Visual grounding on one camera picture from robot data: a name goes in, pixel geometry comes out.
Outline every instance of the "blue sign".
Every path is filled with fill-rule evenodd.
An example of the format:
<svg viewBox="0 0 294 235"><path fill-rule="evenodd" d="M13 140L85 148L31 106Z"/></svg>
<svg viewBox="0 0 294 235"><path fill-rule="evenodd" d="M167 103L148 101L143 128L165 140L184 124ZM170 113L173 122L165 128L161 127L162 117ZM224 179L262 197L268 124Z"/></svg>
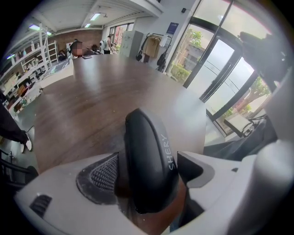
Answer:
<svg viewBox="0 0 294 235"><path fill-rule="evenodd" d="M167 29L166 33L167 34L174 35L175 34L175 31L176 31L176 28L178 27L178 25L179 25L178 23L170 23L170 26Z"/></svg>

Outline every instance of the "brick wall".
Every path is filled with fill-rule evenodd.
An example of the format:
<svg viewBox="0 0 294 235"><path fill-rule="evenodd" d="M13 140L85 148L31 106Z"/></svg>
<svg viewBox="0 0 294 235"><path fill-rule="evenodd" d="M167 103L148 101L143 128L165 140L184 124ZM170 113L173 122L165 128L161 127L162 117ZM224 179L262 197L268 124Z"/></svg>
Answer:
<svg viewBox="0 0 294 235"><path fill-rule="evenodd" d="M99 45L102 40L102 30L81 30L70 32L66 34L60 34L50 37L48 44L57 41L58 50L66 51L66 43L73 42L75 39L83 42L87 47L91 47L93 44Z"/></svg>

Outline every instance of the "mesh grille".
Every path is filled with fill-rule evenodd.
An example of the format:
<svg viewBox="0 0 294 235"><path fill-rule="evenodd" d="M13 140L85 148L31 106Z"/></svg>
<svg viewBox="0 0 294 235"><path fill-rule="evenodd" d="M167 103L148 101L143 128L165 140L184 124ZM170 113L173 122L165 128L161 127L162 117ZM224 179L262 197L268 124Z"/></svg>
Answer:
<svg viewBox="0 0 294 235"><path fill-rule="evenodd" d="M118 174L118 157L113 157L92 171L90 178L100 190L114 193Z"/></svg>

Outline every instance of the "black pants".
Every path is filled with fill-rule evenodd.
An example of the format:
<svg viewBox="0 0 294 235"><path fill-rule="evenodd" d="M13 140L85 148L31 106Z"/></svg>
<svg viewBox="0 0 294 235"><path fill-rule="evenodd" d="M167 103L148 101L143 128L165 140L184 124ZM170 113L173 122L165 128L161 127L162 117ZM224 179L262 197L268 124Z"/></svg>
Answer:
<svg viewBox="0 0 294 235"><path fill-rule="evenodd" d="M28 141L26 133L18 127L2 103L0 103L0 135L21 144L25 144Z"/></svg>

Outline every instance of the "wall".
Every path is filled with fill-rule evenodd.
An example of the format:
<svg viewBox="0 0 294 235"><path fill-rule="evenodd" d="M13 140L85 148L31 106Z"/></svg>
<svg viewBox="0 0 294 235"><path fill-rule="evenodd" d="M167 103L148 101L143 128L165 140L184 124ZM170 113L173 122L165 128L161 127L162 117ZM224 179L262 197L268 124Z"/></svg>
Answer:
<svg viewBox="0 0 294 235"><path fill-rule="evenodd" d="M136 20L134 24L134 30L144 33L144 36L146 36L147 33L156 33L164 35L166 34L166 31L171 22L179 24L173 36L171 46L168 50L167 65L171 59L173 52L177 47L177 44L179 43L182 35L184 34L186 27L192 16L192 12L195 11L199 1L200 0L162 0L160 3L164 7L164 13L160 17L142 17ZM185 13L181 12L182 8L187 9ZM158 53L158 57L156 59L152 59L149 61L149 65L151 67L157 68L156 62L164 51L165 48L161 47Z"/></svg>
<svg viewBox="0 0 294 235"><path fill-rule="evenodd" d="M66 51L66 43L73 42L75 39L83 42L87 47L91 47L93 44L99 45L102 39L102 30L80 30L57 36L50 37L48 44L57 41L58 50Z"/></svg>

